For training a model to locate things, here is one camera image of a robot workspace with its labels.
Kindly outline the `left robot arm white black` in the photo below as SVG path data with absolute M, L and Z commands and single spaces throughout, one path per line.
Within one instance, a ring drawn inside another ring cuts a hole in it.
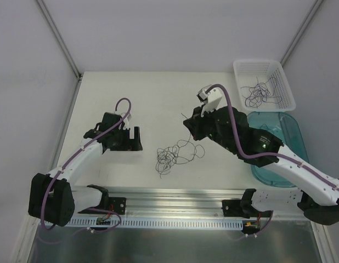
M 95 128 L 87 131 L 74 153 L 63 165 L 46 174 L 37 173 L 31 181 L 28 214 L 52 225 L 65 226 L 79 212 L 104 213 L 110 208 L 109 192 L 97 185 L 75 190 L 86 169 L 106 151 L 141 151 L 140 129 L 130 137 L 130 113 L 103 115 Z

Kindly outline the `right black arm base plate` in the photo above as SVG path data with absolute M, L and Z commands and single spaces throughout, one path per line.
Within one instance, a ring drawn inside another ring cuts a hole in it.
M 222 210 L 224 217 L 249 218 L 269 218 L 271 211 L 259 211 L 251 205 L 251 201 L 242 201 L 240 199 L 222 200 Z

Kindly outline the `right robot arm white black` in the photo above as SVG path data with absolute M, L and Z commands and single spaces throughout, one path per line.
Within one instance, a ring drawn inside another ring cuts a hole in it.
M 198 141 L 209 138 L 247 164 L 272 171 L 296 186 L 294 190 L 257 190 L 248 188 L 240 200 L 224 201 L 227 216 L 250 218 L 259 213 L 268 217 L 273 211 L 292 211 L 307 219 L 330 226 L 339 222 L 339 179 L 318 171 L 296 155 L 278 137 L 250 127 L 247 116 L 228 108 L 202 113 L 201 107 L 183 124 Z

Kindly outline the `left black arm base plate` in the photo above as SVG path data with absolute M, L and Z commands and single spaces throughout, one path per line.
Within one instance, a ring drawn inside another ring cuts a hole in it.
M 106 210 L 107 214 L 112 211 L 115 212 L 119 215 L 125 215 L 126 212 L 126 202 L 127 198 L 126 197 L 109 197 L 108 201 L 104 205 L 98 205 L 96 207 L 91 207 L 84 209 L 82 211 L 79 211 L 79 214 L 105 214 L 105 212 L 98 212 L 95 211 L 94 209 L 99 209 L 99 210 Z

